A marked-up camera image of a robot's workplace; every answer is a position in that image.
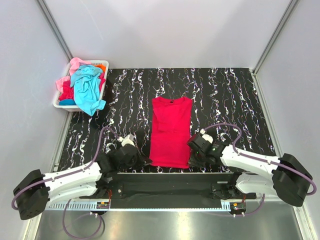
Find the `red t-shirt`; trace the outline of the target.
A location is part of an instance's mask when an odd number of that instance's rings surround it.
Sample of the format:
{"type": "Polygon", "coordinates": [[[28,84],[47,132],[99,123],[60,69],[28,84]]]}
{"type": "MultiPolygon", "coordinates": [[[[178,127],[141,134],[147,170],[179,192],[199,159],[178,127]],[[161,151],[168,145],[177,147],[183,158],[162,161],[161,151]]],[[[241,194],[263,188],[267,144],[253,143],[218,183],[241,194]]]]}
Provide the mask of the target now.
{"type": "Polygon", "coordinates": [[[150,154],[152,166],[187,169],[191,150],[193,101],[187,97],[152,99],[150,154]]]}

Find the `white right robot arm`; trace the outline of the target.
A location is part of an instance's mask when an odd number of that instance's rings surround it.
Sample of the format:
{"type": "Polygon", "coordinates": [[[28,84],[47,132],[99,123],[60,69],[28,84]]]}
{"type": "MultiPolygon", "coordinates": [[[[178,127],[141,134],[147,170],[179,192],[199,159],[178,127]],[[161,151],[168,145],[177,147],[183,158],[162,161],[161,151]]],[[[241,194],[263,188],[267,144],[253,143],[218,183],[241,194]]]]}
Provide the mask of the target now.
{"type": "Polygon", "coordinates": [[[187,145],[191,149],[189,165],[193,167],[211,164],[244,171],[227,185],[228,195],[235,199],[243,194],[261,193],[301,207],[313,180],[298,159],[288,153],[281,157],[250,153],[229,143],[213,141],[205,133],[193,135],[187,145]]]}

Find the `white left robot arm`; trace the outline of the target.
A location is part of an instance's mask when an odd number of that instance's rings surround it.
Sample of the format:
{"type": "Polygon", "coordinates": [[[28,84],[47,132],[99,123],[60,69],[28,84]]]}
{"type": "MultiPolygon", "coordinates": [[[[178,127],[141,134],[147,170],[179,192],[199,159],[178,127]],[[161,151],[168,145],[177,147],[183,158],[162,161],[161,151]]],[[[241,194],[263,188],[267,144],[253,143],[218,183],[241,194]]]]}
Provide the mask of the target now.
{"type": "Polygon", "coordinates": [[[107,183],[114,175],[151,163],[136,146],[126,144],[108,153],[97,153],[91,162],[71,169],[52,173],[36,169],[14,188],[11,206],[21,220],[29,220],[61,201],[93,195],[103,198],[108,193],[107,183]]]}

